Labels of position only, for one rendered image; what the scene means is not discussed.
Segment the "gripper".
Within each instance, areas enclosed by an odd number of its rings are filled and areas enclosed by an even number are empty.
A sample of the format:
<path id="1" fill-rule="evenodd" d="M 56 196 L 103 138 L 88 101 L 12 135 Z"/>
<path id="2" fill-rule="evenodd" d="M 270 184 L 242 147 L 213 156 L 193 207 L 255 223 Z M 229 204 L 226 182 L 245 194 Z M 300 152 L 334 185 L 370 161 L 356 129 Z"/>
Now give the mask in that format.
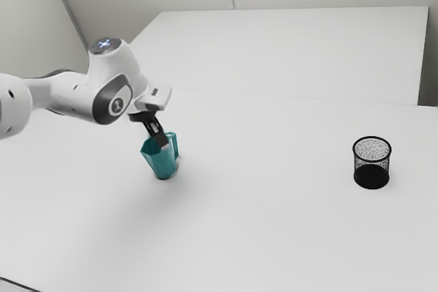
<path id="1" fill-rule="evenodd" d="M 168 146 L 168 138 L 158 119 L 155 117 L 156 113 L 156 111 L 141 111 L 128 114 L 128 117 L 132 122 L 142 122 L 150 137 L 154 139 L 159 148 L 164 149 Z"/>

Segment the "black mesh pen holder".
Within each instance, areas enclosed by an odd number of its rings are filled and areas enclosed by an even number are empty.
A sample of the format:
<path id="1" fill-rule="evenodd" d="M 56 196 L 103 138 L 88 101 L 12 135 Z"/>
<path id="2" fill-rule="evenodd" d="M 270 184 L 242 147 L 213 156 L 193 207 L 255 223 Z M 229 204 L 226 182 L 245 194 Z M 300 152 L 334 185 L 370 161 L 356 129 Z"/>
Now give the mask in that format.
<path id="1" fill-rule="evenodd" d="M 352 145 L 355 183 L 370 190 L 383 188 L 389 182 L 390 143 L 378 136 L 364 136 Z"/>

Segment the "teal faceted mug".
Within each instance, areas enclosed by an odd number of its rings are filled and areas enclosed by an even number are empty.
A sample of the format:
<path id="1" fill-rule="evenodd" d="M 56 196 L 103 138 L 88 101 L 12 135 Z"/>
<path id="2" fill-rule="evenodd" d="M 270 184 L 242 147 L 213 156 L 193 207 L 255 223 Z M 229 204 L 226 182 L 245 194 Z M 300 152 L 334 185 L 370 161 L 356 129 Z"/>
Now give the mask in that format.
<path id="1" fill-rule="evenodd" d="M 179 147 L 177 135 L 173 132 L 167 132 L 165 136 L 168 140 L 168 145 L 165 148 L 160 148 L 157 142 L 150 137 L 144 141 L 140 149 L 154 175 L 161 180 L 169 179 L 178 170 Z"/>

